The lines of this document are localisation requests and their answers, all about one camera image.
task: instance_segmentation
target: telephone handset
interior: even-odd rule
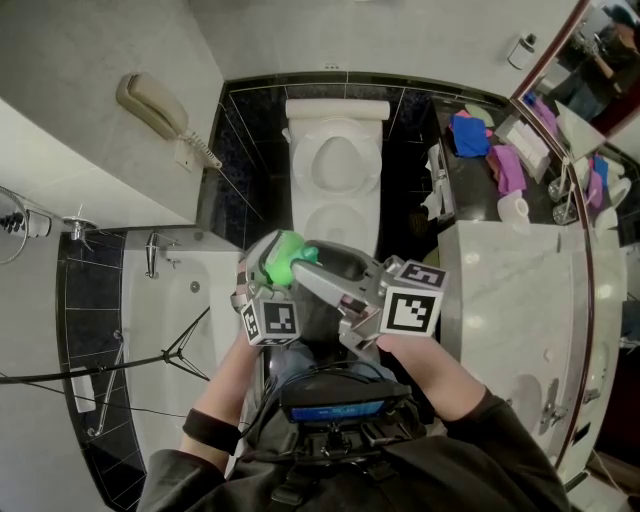
[[[189,115],[184,107],[149,73],[130,73],[122,77],[116,100],[165,139],[182,139],[191,144],[206,158],[207,166],[222,167],[202,139],[189,130]]]

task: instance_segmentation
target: display screen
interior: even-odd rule
[[[291,409],[293,421],[335,421],[375,416],[384,400],[364,404],[328,405],[325,407],[297,407]]]

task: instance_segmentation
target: grab bar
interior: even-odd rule
[[[118,365],[122,363],[122,359],[124,356],[124,339],[122,338],[122,333],[120,331],[114,332],[113,336],[120,341],[120,349],[118,350],[118,355],[116,356],[116,361],[114,363]],[[100,422],[98,423],[97,429],[94,429],[92,427],[87,429],[87,435],[89,437],[98,437],[104,430],[105,420],[107,419],[107,409],[109,408],[109,400],[111,400],[111,392],[113,391],[113,384],[116,380],[116,373],[117,371],[113,371],[111,372],[111,375],[109,375],[107,392],[105,393],[102,408],[100,409]]]

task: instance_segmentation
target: black strap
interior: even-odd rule
[[[407,510],[425,510],[424,503],[413,495],[411,489],[404,485],[400,475],[384,459],[371,461],[364,471],[374,481],[376,487],[384,495],[396,512]]]
[[[271,493],[267,512],[293,512],[300,507],[318,481],[318,475],[313,474],[313,469],[309,466],[293,466],[287,473],[285,482]]]
[[[191,439],[233,455],[240,440],[237,427],[191,409],[182,430]]]

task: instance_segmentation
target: bottle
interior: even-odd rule
[[[535,53],[536,36],[529,34],[527,37],[521,37],[513,49],[509,58],[509,64],[516,69],[524,69]]]

